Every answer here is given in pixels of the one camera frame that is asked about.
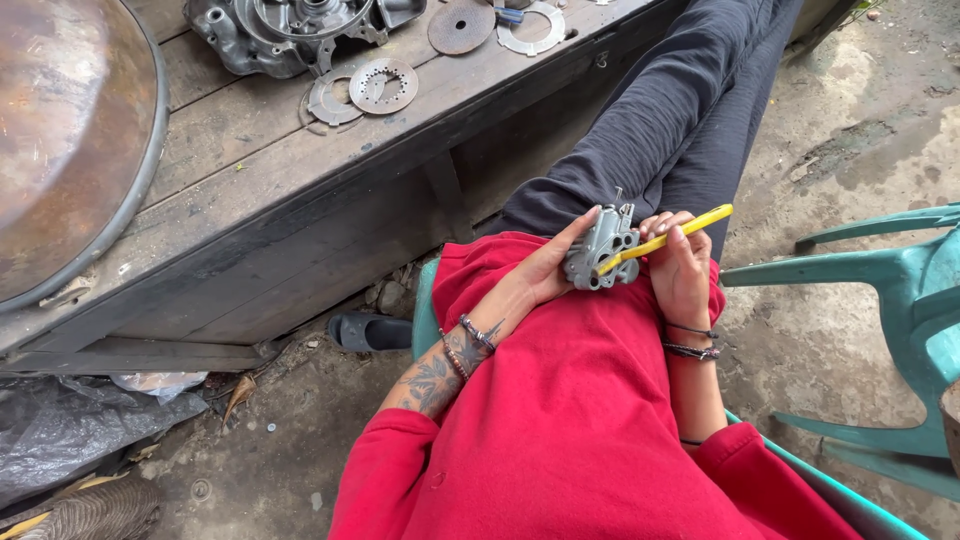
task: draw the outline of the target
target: screwdriver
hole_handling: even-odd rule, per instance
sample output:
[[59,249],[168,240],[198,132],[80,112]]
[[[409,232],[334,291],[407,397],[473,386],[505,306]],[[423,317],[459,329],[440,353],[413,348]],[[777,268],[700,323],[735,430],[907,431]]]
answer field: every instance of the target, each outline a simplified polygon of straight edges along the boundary
[[[703,227],[711,223],[716,223],[721,219],[729,216],[733,213],[733,205],[721,205],[705,214],[698,215],[697,217],[691,219],[690,221],[684,223],[680,226],[681,230],[684,231],[684,234],[690,234],[694,231],[699,231]],[[666,233],[657,236],[656,238],[650,240],[649,242],[642,243],[635,248],[630,248],[621,251],[620,253],[606,258],[603,262],[597,264],[593,267],[591,274],[594,276],[603,276],[607,272],[613,270],[614,266],[628,260],[630,258],[643,257],[648,253],[657,251],[661,247],[666,245]]]

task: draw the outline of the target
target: wooden table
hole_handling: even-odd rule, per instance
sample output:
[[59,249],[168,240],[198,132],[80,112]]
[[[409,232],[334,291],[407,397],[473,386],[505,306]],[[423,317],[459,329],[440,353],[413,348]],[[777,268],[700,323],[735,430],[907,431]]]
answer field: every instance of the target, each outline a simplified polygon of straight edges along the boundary
[[130,1],[166,60],[172,113],[159,168],[142,209],[96,263],[89,293],[53,310],[0,315],[0,372],[259,365],[278,336],[443,241],[469,240],[471,226],[496,210],[492,193],[522,180],[481,178],[462,190],[464,177],[503,165],[511,149],[485,142],[489,153],[471,160],[449,149],[635,56],[685,6],[570,0],[568,39],[535,58],[495,35],[447,57],[426,38],[441,5],[430,0],[388,44],[334,57],[335,65],[408,62],[420,80],[416,99],[316,135],[324,124],[304,127],[298,114],[308,73],[237,77],[188,29],[182,0]]

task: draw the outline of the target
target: dark gray pants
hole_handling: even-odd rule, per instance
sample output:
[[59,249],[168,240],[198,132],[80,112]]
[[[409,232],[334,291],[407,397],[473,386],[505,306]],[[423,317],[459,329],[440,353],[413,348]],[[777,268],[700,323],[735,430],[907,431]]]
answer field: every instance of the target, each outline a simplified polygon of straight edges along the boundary
[[[589,132],[521,185],[486,233],[552,236],[595,204],[699,215],[733,201],[803,0],[693,0]],[[729,220],[706,228],[720,260]]]

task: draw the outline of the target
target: dirt ground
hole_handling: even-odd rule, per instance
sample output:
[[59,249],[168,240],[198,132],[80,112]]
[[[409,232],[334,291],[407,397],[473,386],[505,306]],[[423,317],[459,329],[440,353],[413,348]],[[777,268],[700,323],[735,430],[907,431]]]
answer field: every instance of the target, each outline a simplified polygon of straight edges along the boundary
[[[734,203],[721,266],[790,255],[802,234],[854,219],[960,201],[960,69],[947,59],[956,40],[953,0],[891,0],[879,20],[852,24],[785,65]],[[570,129],[585,129],[589,116]],[[818,250],[928,236],[898,233]],[[770,417],[778,410],[891,427],[924,418],[886,351],[873,290],[831,284],[727,293],[719,324],[727,407],[924,534],[956,538],[960,504],[823,457],[819,437]],[[325,535],[349,448],[410,361],[404,353],[341,353],[325,338],[323,321],[299,332],[280,360],[286,375],[261,383],[232,430],[218,434],[219,419],[208,413],[171,430],[142,463],[141,474],[170,501],[154,538]],[[198,479],[209,486],[205,498],[193,493]]]

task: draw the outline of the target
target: person's right hand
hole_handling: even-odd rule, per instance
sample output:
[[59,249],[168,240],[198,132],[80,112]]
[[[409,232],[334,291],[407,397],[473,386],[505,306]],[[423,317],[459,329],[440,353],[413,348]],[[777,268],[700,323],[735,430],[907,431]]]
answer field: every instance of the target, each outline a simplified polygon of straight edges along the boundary
[[703,230],[684,234],[681,225],[693,217],[688,211],[664,212],[641,221],[639,230],[644,241],[667,235],[666,247],[647,256],[650,281],[665,322],[709,330],[711,243]]

